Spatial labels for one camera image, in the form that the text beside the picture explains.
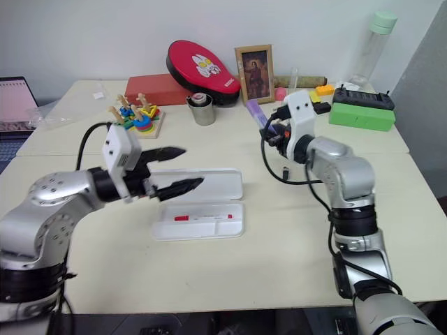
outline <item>laptop screen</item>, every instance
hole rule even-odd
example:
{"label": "laptop screen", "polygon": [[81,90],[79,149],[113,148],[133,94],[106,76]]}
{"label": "laptop screen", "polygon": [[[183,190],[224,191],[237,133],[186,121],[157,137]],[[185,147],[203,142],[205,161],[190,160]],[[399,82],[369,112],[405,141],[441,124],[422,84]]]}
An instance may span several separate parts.
{"label": "laptop screen", "polygon": [[29,131],[27,110],[35,107],[25,78],[0,78],[0,131]]}

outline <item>orange block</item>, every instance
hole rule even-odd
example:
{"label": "orange block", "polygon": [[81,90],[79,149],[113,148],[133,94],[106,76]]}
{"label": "orange block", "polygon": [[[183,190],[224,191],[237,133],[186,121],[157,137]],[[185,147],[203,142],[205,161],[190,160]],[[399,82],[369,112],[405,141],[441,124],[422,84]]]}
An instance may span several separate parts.
{"label": "orange block", "polygon": [[329,94],[334,94],[334,87],[332,85],[324,85],[324,86],[318,86],[315,88],[316,93],[319,96],[328,96]]}
{"label": "orange block", "polygon": [[186,97],[191,95],[190,91],[180,86],[168,73],[130,77],[124,94],[127,101],[140,105],[138,93],[145,94],[147,102],[158,106],[184,105]]}

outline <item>framed picture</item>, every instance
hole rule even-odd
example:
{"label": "framed picture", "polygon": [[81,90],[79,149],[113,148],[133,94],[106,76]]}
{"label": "framed picture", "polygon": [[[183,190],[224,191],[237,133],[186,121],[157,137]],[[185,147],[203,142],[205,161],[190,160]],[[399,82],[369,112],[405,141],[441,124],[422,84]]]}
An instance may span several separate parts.
{"label": "framed picture", "polygon": [[242,99],[256,99],[258,103],[274,101],[272,46],[236,47]]}

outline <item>laptop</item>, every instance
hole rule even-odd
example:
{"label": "laptop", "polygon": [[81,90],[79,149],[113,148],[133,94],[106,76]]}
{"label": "laptop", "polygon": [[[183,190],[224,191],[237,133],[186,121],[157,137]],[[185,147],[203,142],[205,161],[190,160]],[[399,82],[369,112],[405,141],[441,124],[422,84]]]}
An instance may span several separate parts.
{"label": "laptop", "polygon": [[32,134],[27,110],[35,107],[24,77],[0,77],[0,173]]}

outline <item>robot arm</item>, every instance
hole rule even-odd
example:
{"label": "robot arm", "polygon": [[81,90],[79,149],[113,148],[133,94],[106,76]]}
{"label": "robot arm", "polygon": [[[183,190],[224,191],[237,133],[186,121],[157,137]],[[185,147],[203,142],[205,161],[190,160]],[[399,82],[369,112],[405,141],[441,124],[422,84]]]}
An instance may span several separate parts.
{"label": "robot arm", "polygon": [[112,125],[103,152],[107,170],[52,173],[36,181],[24,202],[0,221],[0,322],[47,313],[66,278],[64,258],[71,235],[87,214],[120,198],[158,197],[160,201],[195,189],[203,178],[158,189],[147,163],[175,158],[183,149],[141,152],[133,134]]}
{"label": "robot arm", "polygon": [[[362,334],[440,334],[414,304],[391,290],[390,283],[397,286],[376,223],[372,166],[350,147],[314,137],[315,113],[306,91],[285,101],[266,123],[263,139],[287,159],[306,164],[325,184],[339,249],[332,254],[335,284],[341,297],[353,300]],[[287,119],[289,125],[275,124],[276,134],[268,133],[273,119]]]}

